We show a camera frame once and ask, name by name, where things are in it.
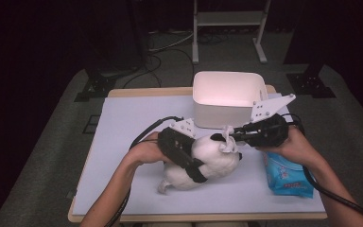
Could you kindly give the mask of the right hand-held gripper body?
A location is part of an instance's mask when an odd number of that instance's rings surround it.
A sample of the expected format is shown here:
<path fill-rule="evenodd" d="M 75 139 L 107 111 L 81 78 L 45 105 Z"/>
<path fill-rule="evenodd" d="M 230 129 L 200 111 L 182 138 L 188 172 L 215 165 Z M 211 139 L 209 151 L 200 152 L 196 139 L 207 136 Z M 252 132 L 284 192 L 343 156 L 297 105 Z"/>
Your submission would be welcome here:
<path fill-rule="evenodd" d="M 288 125 L 281 110 L 296 99 L 296 96 L 279 96 L 255 101 L 251 119 L 242 127 L 243 140 L 251 147 L 277 147 L 287 138 Z"/>

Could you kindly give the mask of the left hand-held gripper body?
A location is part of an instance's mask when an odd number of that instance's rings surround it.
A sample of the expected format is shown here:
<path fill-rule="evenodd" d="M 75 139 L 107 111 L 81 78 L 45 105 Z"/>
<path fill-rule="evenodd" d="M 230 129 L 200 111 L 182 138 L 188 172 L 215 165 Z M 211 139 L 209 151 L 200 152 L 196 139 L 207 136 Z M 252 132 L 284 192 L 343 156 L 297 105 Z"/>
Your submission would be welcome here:
<path fill-rule="evenodd" d="M 191 118 L 177 121 L 158 134 L 158 147 L 175 165 L 189 167 L 193 164 L 191 152 L 195 135 Z"/>

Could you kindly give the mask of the white wet wipe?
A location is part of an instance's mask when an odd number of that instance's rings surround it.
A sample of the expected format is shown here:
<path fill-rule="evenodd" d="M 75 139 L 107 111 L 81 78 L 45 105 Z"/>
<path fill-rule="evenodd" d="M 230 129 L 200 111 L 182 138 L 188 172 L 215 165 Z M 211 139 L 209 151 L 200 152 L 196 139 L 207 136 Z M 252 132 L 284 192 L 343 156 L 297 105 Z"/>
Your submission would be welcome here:
<path fill-rule="evenodd" d="M 234 129 L 232 126 L 224 126 L 222 129 L 221 137 L 224 142 L 219 146 L 219 150 L 223 153 L 237 153 L 238 146 L 232 137 Z"/>

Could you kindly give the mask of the panda plush toy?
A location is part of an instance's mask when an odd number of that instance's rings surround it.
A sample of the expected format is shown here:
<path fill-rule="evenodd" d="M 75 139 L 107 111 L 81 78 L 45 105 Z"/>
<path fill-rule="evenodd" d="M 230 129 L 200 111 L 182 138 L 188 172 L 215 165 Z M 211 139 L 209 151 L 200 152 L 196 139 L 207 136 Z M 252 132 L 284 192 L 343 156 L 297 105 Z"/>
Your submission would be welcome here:
<path fill-rule="evenodd" d="M 207 135 L 195 140 L 192 145 L 191 157 L 201 160 L 204 165 L 199 168 L 208 180 L 219 179 L 232 174 L 242 158 L 241 153 L 223 153 L 219 146 L 224 142 L 221 134 Z M 178 190 L 190 190 L 200 186 L 186 173 L 183 167 L 174 163 L 164 163 L 164 177 L 158 185 L 158 192 L 166 193 L 166 189 L 172 186 Z"/>

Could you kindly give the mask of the white storage box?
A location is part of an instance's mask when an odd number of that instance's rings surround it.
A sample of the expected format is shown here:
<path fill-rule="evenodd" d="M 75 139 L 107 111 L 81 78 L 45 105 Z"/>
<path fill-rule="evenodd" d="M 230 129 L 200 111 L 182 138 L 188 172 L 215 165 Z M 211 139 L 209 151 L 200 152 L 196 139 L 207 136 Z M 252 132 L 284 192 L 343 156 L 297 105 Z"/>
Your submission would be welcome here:
<path fill-rule="evenodd" d="M 268 90 L 255 73 L 203 71 L 195 75 L 192 97 L 195 124 L 222 129 L 248 123 L 254 102 L 266 100 Z"/>

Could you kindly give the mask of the blue wet wipes pack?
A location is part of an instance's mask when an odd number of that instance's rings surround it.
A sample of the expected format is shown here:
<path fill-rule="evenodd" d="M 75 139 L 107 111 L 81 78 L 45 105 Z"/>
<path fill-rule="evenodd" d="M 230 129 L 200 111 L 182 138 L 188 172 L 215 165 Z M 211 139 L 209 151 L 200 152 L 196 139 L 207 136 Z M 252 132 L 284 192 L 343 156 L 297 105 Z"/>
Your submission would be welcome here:
<path fill-rule="evenodd" d="M 314 187 L 307 181 L 301 165 L 273 152 L 265 152 L 263 159 L 268 188 L 275 195 L 313 198 Z"/>

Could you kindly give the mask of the person's right hand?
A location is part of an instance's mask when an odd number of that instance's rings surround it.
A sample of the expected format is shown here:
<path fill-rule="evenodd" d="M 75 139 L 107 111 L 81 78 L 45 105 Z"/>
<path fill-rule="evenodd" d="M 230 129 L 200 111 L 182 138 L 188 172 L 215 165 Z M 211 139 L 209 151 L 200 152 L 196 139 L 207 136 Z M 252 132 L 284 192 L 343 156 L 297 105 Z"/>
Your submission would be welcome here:
<path fill-rule="evenodd" d="M 297 128 L 290 126 L 288 136 L 278 147 L 257 147 L 261 151 L 270 151 L 279 154 L 288 161 L 311 167 L 322 160 L 320 154 L 311 146 L 303 133 Z"/>

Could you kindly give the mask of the person's left hand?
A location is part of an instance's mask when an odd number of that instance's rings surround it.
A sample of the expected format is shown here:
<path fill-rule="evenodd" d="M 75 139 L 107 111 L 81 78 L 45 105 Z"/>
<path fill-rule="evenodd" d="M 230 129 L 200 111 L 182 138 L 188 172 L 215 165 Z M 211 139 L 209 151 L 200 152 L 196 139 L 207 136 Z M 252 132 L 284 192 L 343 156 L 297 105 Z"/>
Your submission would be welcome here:
<path fill-rule="evenodd" d="M 131 148 L 127 155 L 127 162 L 134 166 L 153 164 L 157 162 L 169 162 L 169 159 L 158 147 L 158 132 L 148 135 L 142 142 Z"/>

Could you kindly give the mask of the black stand base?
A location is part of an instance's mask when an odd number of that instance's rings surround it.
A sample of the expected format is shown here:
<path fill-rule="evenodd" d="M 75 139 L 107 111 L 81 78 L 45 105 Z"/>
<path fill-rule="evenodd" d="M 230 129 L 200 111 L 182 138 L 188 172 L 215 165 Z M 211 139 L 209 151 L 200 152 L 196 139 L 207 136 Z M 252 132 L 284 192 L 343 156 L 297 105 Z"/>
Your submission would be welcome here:
<path fill-rule="evenodd" d="M 309 95 L 313 98 L 335 98 L 331 88 L 320 78 L 322 63 L 313 62 L 302 73 L 287 74 L 286 77 L 296 95 Z"/>
<path fill-rule="evenodd" d="M 98 69 L 87 68 L 88 80 L 75 98 L 75 102 L 87 102 L 91 98 L 106 97 L 116 83 L 116 77 L 105 76 Z"/>

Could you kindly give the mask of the dark floor socket plate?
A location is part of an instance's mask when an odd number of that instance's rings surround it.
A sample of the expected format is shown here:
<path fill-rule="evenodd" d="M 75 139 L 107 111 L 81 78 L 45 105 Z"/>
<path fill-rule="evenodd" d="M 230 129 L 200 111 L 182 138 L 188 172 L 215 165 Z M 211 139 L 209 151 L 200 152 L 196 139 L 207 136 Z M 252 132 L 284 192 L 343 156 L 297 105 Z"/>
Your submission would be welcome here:
<path fill-rule="evenodd" d="M 99 114 L 92 114 L 83 128 L 84 134 L 94 134 L 100 119 Z"/>

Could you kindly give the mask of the white metal stand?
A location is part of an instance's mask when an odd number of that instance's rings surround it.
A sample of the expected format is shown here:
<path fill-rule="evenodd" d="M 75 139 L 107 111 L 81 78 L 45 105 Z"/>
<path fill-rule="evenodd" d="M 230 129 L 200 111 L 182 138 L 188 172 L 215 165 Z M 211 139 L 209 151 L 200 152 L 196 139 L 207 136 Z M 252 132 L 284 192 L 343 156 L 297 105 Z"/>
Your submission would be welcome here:
<path fill-rule="evenodd" d="M 265 31 L 271 0 L 266 0 L 264 8 L 257 11 L 221 11 L 199 12 L 198 0 L 194 0 L 193 6 L 193 41 L 192 62 L 199 63 L 198 32 L 204 26 L 258 26 L 258 32 L 252 39 L 258 59 L 261 63 L 267 63 L 268 59 L 261 45 Z"/>

